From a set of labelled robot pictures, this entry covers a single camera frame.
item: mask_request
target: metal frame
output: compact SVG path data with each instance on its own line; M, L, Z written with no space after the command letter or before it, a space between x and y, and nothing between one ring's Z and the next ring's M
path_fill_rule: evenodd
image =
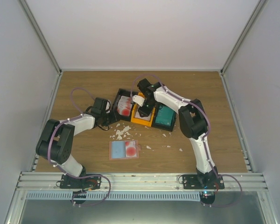
M256 7L254 8L248 22L246 23L242 33L240 34L236 44L234 45L231 53L229 54L225 64L223 65L221 72L224 74L229 66L229 64L231 63L233 57L235 56L236 52L238 51L239 47L241 46L242 42L244 41L245 37L247 36L248 32L250 31L252 25L254 24L254 22L256 21L259 13L261 12L263 6L265 5L265 3L267 2L267 0L259 0Z
M201 189L183 189L179 182L182 173L102 173L112 184L112 196L108 200L174 200L199 201ZM19 223L25 209L25 201L34 200L68 200L73 189L60 189L56 182L61 180L62 173L23 172L20 175L15 194L5 223ZM265 179L261 173L234 173L242 185L243 191L254 191L259 195L259 201L267 223L275 219L271 199L268 194ZM226 191L240 191L238 184L230 177L224 177ZM85 200L99 200L109 189L107 181L102 179L101 189L90 191Z
M265 217L266 223L278 223L276 217L276 211L270 197L269 192L257 192L260 206L262 208L263 215Z
M51 96L50 96L49 104L48 104L45 116L43 118L43 121L42 121L42 127L40 129L39 134L38 134L38 138L40 138L40 136L42 134L42 130L45 127L47 120L51 116L51 112L52 112L53 105L54 105L54 102L55 102L55 99L56 99L56 95L57 95L57 91L58 91L58 88L59 88L59 84L60 84L62 75L63 75L63 72L59 73L58 76L56 77L55 85L53 87L53 90L52 90L52 93L51 93ZM31 163L31 166L30 166L31 167L30 172L33 172L36 169L37 162L38 162L38 155L35 154L34 159L33 159L32 163Z
M235 105L232 101L232 97L231 97L231 94L230 94L230 91L229 91L229 88L228 88L228 84L226 82L226 79L225 79L224 75L221 72L219 72L219 75L221 77L222 84L223 84L225 94L226 94L226 97L227 97L227 101L228 101L229 106L230 106L231 114L232 114L233 121L234 121L236 130L237 130L237 133L238 133L238 139L239 139L239 142L240 142L241 147L242 147L242 151L243 151L243 154L244 154L244 159L245 159L247 169L248 169L248 171L250 170L250 171L253 172L253 169L255 168L254 163L252 161L251 154L249 152L249 149L248 149L248 146L247 146L247 143L246 143L246 140L245 140L245 136L244 136L244 133L242 131L242 127L241 127L241 124L240 124L240 121L239 121L239 118L238 118L238 115L237 115L237 112L236 112L236 109L235 109Z
M50 47L48 46L47 41L45 40L26 0L18 0L20 5L22 6L26 16L28 17L31 25L33 26L37 36L39 37L41 43L43 44L45 50L48 53L55 69L57 70L59 76L56 79L56 84L54 90L51 95L50 103L48 109L46 111L46 115L43 120L43 125L47 121L50 116L54 100L56 97L56 93L58 90L58 86L60 83L62 70L59 67ZM221 69L220 76L222 79L222 83L225 89L225 93L230 104L231 113L236 125L236 129L239 135L239 140L243 149L244 160L246 163L246 167L250 173L235 173L232 174L235 176L243 187L243 191L254 191L258 193L259 201L261 204L261 208L264 213L264 217L267 223L277 223L274 207L269 196L269 192L266 186L265 179L262 174L260 173L252 173L253 171L253 164L251 158L249 157L249 150L247 148L247 144L245 142L245 138L240 126L240 122L238 120L235 107L232 103L232 99L228 90L228 85L224 78L224 73L229 66L230 62L232 61L234 55L236 54L238 48L240 47L241 43L243 42L244 38L246 37L247 33L249 32L250 28L252 27L253 23L255 22L256 18L258 17L261 9L265 5L266 0L259 0L249 21L247 22L244 30L242 31L237 43L235 44L232 52L230 53L227 61L225 62L223 68ZM31 171L34 170L37 163L36 160L33 163ZM137 198L137 200L146 200L146 196L148 195L169 195L170 196L177 196L173 200L189 200L192 198L187 198L187 195L193 195L192 197L195 199L197 193L199 193L200 189L190 189L184 190L183 185L178 182L178 177L182 174L166 174L166 173L156 173L156 174L137 174L137 173L102 173L103 175L107 176L111 183L112 183L112 194L114 194L114 200L122 199L122 195L124 194L125 199L126 197L130 197L130 195L142 195ZM25 172L21 173L18 184L16 186L14 196L12 202L10 204L10 208L7 214L7 218L5 223L6 224L16 224L19 223L21 220L22 212L25 209L25 202L34 197L34 199L39 200L60 200L65 195L67 197L71 197L72 191L71 190L62 190L56 187L56 182L61 179L62 173L35 173L35 172ZM222 191L239 191L238 184L229 177L224 177L224 184L225 189ZM106 181L102 180L101 189L96 190L93 192L88 193L88 200L93 200L93 195L104 195L108 190L109 185Z
M49 58L51 59L51 62L53 63L56 71L60 74L61 68L59 67L57 60L55 59L44 35L42 34L42 31L39 28L39 26L35 20L35 17L33 16L32 12L29 8L28 3L26 2L26 0L18 0L18 1L19 1L20 5L22 6L24 13L27 16L28 20L30 21L32 27L34 28L34 31L36 32L36 35L38 36L40 42L42 43L43 47L45 48Z

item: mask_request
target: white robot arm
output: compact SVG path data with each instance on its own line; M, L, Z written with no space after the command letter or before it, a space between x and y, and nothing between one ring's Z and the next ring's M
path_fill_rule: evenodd
M174 110L179 116L182 133L189 138L192 144L196 157L196 170L199 182L202 186L212 182L216 178L213 168L215 171L217 171L217 168L210 156L207 142L206 133L208 125L201 112L191 105L195 104L204 111L201 102L197 99L183 98L169 90L166 86L160 83L151 84L147 79L142 79L137 86L145 96L145 98L133 96L133 101L140 106L140 116L148 116L157 102Z
M71 155L73 137L85 130L97 126L102 129L101 126L119 121L119 115L116 111L111 111L110 107L108 100L96 98L93 106L78 117L60 121L48 120L37 143L36 153L71 176L85 176L85 168Z

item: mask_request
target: black cable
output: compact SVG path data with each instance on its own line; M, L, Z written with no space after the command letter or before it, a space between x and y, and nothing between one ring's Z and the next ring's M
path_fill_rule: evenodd
M57 186L57 187L60 187L60 185L58 186L57 183L60 183L60 184L61 184L61 181L57 181L57 182L56 182L56 186Z
M85 112L88 112L91 108L92 108L92 106L89 106L89 107L85 110Z
M183 184L183 182L179 182L179 178L181 178L182 177L182 175L180 175L179 177L178 177L178 179L177 179L177 182L179 183L179 184Z
M108 112L108 111L110 111L110 110L111 110L111 102L110 102L110 100L108 100L108 103L109 103L110 107L109 107L109 109L108 109L108 110L106 110L106 112Z
M109 125L107 126L108 129L103 129L102 126L100 126L100 125L98 125L98 127L99 127L100 129L102 129L103 131L108 131L108 130L110 129Z

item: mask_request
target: white wall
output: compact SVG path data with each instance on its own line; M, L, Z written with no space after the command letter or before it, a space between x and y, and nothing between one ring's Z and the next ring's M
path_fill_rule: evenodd
M0 224L28 171L56 71L16 0L0 0Z
M280 0L269 0L226 78L256 170L280 217Z
M219 70L258 0L28 0L62 69Z

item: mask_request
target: wooden floor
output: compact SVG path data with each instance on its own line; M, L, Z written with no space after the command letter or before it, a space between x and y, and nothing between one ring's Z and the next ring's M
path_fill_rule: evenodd
M64 72L51 118L66 119L79 112L72 106L70 91L74 87L84 87L94 96L110 99L112 102L119 88L130 89L133 80L144 72ZM212 127L209 136L211 156L219 172L246 172L240 143L233 123L224 88L217 72L153 72L162 82L177 94L201 100ZM77 90L74 100L85 110L93 104L87 93ZM95 128L75 136L72 154L86 167L88 172L195 172L196 160L189 140L183 136L179 123L171 133L155 128L120 121L120 126L111 125L107 132ZM109 160L110 136L115 129L122 130L129 125L132 139L142 147L138 159ZM48 161L40 158L37 172L57 172Z

